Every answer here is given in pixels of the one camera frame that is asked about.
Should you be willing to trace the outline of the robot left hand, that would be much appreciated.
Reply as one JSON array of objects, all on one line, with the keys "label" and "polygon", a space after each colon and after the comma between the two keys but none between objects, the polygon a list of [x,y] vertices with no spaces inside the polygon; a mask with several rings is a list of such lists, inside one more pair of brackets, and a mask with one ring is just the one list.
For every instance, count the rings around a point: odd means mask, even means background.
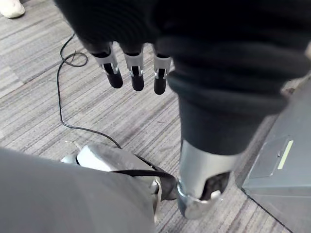
[{"label": "robot left hand", "polygon": [[143,46],[154,48],[155,92],[178,95],[179,209],[208,211],[262,121],[287,105],[281,88],[311,67],[308,0],[58,0],[112,87],[123,81],[112,44],[121,47],[141,91]]}]

